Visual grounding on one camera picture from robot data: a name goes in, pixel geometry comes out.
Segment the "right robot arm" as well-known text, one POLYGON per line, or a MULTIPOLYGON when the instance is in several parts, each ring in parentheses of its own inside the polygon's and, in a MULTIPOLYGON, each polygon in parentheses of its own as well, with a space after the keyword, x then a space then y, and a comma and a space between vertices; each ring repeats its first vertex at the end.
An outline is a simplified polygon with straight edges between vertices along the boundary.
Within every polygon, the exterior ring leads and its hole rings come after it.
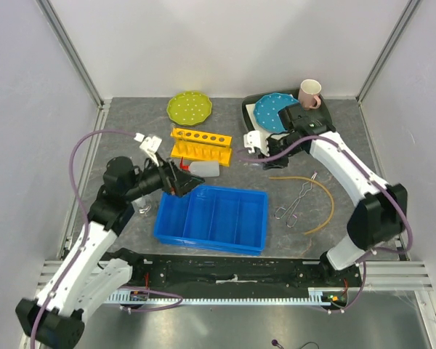
POLYGON ((302 151, 318 160, 338 180, 354 204, 346 236, 325 253, 327 263, 318 268, 326 286, 344 278, 344 269, 363 260, 374 250, 387 251, 384 243, 407 235, 405 251, 413 244, 407 220, 408 192, 391 185, 370 170, 346 145, 330 117, 305 112, 293 103, 278 111, 282 130, 271 129, 262 138, 260 153, 265 163, 286 163, 302 151))

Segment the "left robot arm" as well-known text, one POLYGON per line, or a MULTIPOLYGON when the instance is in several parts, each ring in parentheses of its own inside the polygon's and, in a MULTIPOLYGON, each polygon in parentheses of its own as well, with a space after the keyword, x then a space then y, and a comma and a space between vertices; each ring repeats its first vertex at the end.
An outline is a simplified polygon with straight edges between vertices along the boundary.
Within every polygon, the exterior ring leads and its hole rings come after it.
POLYGON ((134 261, 113 258, 91 274, 134 215, 133 203, 157 190, 181 198, 204 179, 172 161, 151 161, 145 169, 125 156, 111 159, 94 203, 85 209, 84 227, 57 272, 34 299, 15 308, 30 347, 74 348, 86 323, 118 288, 142 283, 145 269, 134 261))

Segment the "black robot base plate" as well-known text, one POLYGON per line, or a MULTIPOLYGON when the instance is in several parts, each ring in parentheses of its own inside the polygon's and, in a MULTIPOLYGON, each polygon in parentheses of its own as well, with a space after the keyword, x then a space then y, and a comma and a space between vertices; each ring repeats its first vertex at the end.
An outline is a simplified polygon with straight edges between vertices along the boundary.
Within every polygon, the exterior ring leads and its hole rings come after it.
POLYGON ((102 261, 120 258, 133 267, 130 286, 180 296, 240 295, 301 297, 314 288, 360 286, 360 270, 329 271, 317 260, 139 254, 122 248, 102 261))

